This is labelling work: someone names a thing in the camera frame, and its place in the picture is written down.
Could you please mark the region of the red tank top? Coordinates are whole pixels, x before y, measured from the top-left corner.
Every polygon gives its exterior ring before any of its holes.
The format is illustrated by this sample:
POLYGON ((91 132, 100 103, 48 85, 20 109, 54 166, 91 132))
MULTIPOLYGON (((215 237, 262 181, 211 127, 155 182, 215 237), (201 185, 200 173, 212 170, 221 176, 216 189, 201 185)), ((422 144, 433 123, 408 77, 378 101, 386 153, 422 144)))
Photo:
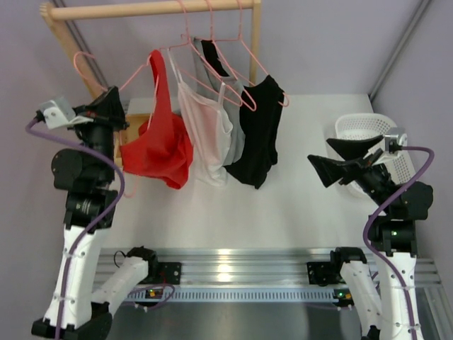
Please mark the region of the red tank top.
POLYGON ((120 146, 123 169, 136 176, 160 179, 172 189, 188 181, 193 145, 183 119, 172 111, 164 57, 158 50, 149 55, 156 85, 151 120, 139 127, 139 137, 120 146))

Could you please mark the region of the white camisole top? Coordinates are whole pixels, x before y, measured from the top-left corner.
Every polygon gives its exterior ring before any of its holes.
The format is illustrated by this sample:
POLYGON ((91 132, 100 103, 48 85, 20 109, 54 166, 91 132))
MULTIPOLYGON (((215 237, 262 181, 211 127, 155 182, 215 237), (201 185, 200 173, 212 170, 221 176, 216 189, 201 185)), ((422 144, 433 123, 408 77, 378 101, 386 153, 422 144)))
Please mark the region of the white camisole top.
POLYGON ((231 147, 233 125, 223 108, 225 83, 214 101, 192 90, 182 79, 171 52, 167 52, 178 82, 180 111, 194 147, 194 172, 197 179, 216 187, 225 186, 227 172, 223 167, 231 147))

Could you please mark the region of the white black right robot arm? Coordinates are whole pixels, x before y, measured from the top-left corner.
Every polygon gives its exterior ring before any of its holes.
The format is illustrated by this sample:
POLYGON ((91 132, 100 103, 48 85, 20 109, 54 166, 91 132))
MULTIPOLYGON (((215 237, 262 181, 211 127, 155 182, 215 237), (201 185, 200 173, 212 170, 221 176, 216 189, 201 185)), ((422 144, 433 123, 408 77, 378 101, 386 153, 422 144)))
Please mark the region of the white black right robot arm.
POLYGON ((373 254, 379 281, 374 282, 364 252, 355 247, 333 250, 329 272, 347 285, 363 339, 422 339, 415 292, 415 224, 428 218, 433 204, 432 186, 419 178, 432 164, 435 153, 419 147, 427 153, 427 160, 407 182, 397 184, 382 159, 412 149, 404 144, 402 133, 366 140, 329 138, 326 142, 342 159, 308 156, 322 184, 346 186, 355 182, 377 204, 362 238, 373 254))

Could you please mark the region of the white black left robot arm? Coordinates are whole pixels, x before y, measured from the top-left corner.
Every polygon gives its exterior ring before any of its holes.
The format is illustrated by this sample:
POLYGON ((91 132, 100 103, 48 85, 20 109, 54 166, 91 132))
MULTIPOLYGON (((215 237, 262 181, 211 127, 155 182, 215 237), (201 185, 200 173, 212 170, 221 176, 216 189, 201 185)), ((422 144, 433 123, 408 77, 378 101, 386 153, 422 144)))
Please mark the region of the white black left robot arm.
POLYGON ((163 307, 176 293, 179 263, 161 263, 155 251, 134 247, 116 272, 94 288, 101 249, 113 224, 123 190, 113 190, 123 173, 114 161, 114 134, 128 127, 118 88, 111 86, 90 104, 73 107, 58 97, 43 103, 26 132, 62 145, 51 171, 56 189, 67 195, 64 246, 59 274, 45 314, 31 332, 43 339, 106 339, 117 310, 127 297, 146 293, 153 302, 138 308, 163 307))

